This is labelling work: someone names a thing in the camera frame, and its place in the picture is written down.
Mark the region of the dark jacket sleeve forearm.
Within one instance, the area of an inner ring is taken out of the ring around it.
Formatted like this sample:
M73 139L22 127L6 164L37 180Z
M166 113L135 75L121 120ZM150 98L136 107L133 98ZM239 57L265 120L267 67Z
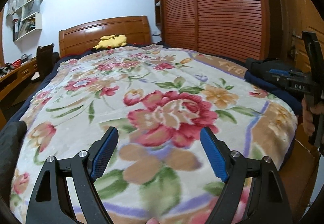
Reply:
M23 121L10 122L1 130L1 197L9 205L12 178L27 131Z

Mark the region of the right hand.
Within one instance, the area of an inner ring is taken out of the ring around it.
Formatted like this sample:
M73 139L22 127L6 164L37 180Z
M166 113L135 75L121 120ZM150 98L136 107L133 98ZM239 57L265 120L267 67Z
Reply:
M315 132L314 126L314 115L320 115L324 112L323 103L308 107L305 98L302 100L302 108L303 108L303 129L307 136L312 136Z

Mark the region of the left hand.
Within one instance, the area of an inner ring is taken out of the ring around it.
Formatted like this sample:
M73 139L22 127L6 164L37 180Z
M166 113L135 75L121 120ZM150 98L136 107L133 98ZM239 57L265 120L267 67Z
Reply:
M160 224L159 221L155 218L149 219L146 224Z

